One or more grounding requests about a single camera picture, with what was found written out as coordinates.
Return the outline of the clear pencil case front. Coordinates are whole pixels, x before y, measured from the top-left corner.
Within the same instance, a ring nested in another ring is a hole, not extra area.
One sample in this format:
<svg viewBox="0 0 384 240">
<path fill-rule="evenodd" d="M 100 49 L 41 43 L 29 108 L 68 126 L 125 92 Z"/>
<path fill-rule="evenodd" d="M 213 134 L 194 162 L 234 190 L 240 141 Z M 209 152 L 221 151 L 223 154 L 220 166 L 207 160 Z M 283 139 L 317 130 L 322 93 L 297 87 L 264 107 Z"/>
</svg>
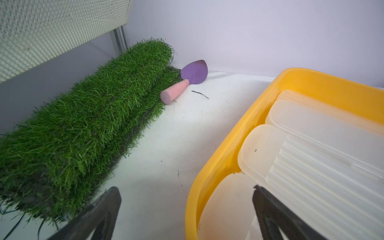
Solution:
<svg viewBox="0 0 384 240">
<path fill-rule="evenodd" d="M 252 197 L 256 182 L 244 173 L 225 177 L 210 196 L 198 226 L 199 240 L 261 240 Z"/>
</svg>

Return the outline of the clear ribbed pencil case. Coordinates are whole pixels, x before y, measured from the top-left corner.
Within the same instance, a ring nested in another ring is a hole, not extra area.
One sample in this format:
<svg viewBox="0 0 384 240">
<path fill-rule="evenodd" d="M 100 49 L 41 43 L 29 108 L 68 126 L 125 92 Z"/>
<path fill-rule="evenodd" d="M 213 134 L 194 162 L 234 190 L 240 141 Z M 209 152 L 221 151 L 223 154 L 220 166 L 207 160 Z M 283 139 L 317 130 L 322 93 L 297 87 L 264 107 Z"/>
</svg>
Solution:
<svg viewBox="0 0 384 240">
<path fill-rule="evenodd" d="M 329 240 L 384 237 L 384 163 L 310 143 L 274 126 L 246 137 L 238 164 L 311 228 Z"/>
</svg>

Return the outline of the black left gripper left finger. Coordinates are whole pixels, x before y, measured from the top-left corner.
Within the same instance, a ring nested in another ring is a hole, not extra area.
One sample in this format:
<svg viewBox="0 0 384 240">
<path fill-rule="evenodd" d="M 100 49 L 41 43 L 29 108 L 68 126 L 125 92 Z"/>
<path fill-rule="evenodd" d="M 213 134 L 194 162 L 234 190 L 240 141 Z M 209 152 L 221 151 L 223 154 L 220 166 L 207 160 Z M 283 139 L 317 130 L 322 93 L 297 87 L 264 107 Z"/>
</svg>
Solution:
<svg viewBox="0 0 384 240">
<path fill-rule="evenodd" d="M 117 187 L 111 187 L 50 240 L 110 240 L 113 236 L 122 198 Z"/>
</svg>

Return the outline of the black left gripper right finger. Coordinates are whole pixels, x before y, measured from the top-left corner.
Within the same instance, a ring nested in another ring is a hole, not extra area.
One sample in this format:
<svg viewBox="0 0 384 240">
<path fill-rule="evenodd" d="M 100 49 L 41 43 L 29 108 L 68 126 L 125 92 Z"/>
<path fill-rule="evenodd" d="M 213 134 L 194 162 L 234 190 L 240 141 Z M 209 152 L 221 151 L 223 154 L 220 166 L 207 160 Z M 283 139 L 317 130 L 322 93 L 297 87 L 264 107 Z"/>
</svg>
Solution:
<svg viewBox="0 0 384 240">
<path fill-rule="evenodd" d="M 325 239 L 267 189 L 259 185 L 254 189 L 252 201 L 264 240 L 282 240 L 282 234 L 289 240 Z"/>
</svg>

